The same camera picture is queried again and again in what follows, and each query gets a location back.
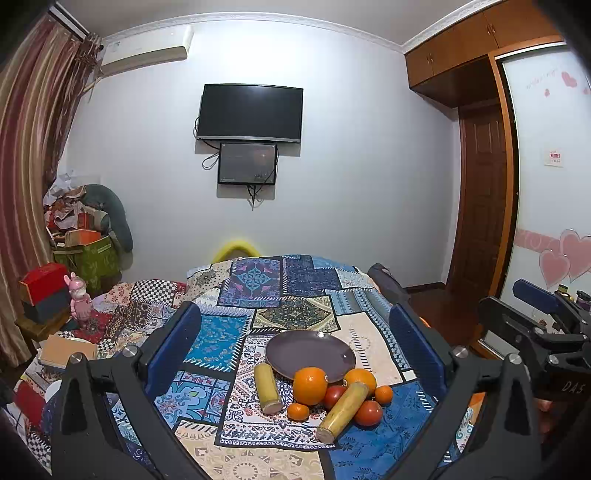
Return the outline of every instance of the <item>blue gripper pad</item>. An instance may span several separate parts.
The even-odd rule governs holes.
[[[184,301],[166,325],[144,342],[138,373],[148,398],[154,400],[167,392],[200,330],[199,307]]]
[[[443,399],[447,393],[443,362],[401,303],[390,310],[390,330],[425,392]]]
[[[555,313],[558,310],[558,302],[554,294],[523,278],[513,284],[513,295],[545,314]]]

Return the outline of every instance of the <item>patchwork bedspread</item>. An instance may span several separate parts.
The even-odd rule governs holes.
[[[212,477],[222,480],[377,480],[400,458],[433,412],[426,394],[388,327],[391,305],[372,280],[351,265],[321,257],[241,258],[194,268],[187,283],[140,280],[122,283],[93,301],[92,317],[79,330],[62,333],[96,343],[108,358],[132,342],[141,346],[183,300],[196,303],[202,328],[168,391],[154,404],[178,441]],[[326,332],[354,351],[356,366],[371,370],[378,385],[390,385],[394,400],[374,429],[351,425],[333,445],[318,442],[325,416],[312,408],[305,422],[285,409],[261,413],[254,366],[264,361],[274,334],[308,329]],[[20,382],[43,397],[59,374],[34,359]],[[291,381],[277,376],[285,405]],[[133,426],[117,395],[109,394],[113,417],[130,455],[148,468]],[[42,465],[51,472],[52,401],[33,424],[15,404],[8,417]],[[470,412],[442,464],[457,458],[472,426]]]

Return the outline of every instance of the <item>checkered fabric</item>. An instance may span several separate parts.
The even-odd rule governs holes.
[[[108,350],[111,350],[112,348],[115,348],[116,344],[116,339],[103,338],[99,343],[96,344],[96,346],[100,351],[106,352]]]
[[[131,300],[172,305],[176,282],[168,280],[139,280],[131,291]]]
[[[29,433],[27,440],[29,450],[39,460],[39,463],[45,468],[51,468],[51,447],[35,432]]]
[[[66,332],[57,332],[56,335],[58,337],[64,337],[64,338],[76,338],[76,336],[69,330]]]

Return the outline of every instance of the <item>purple plate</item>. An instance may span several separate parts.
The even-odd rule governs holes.
[[[349,345],[314,330],[278,333],[267,343],[265,357],[273,370],[291,380],[301,368],[318,367],[324,370],[329,383],[334,383],[355,368],[355,354]]]

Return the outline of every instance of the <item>wooden cabinet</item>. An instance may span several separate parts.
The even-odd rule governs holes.
[[[478,13],[454,26],[462,49],[464,63],[496,50],[498,45],[484,14]]]
[[[499,48],[532,38],[558,35],[550,20],[531,0],[507,0],[484,10],[483,14]]]
[[[430,42],[407,53],[408,84],[413,87],[433,76],[431,67]]]
[[[498,48],[558,35],[532,0],[506,0],[467,17],[406,54],[408,84],[478,59]]]
[[[452,69],[464,62],[462,49],[458,48],[460,39],[454,27],[444,30],[427,43],[429,44],[434,75]]]

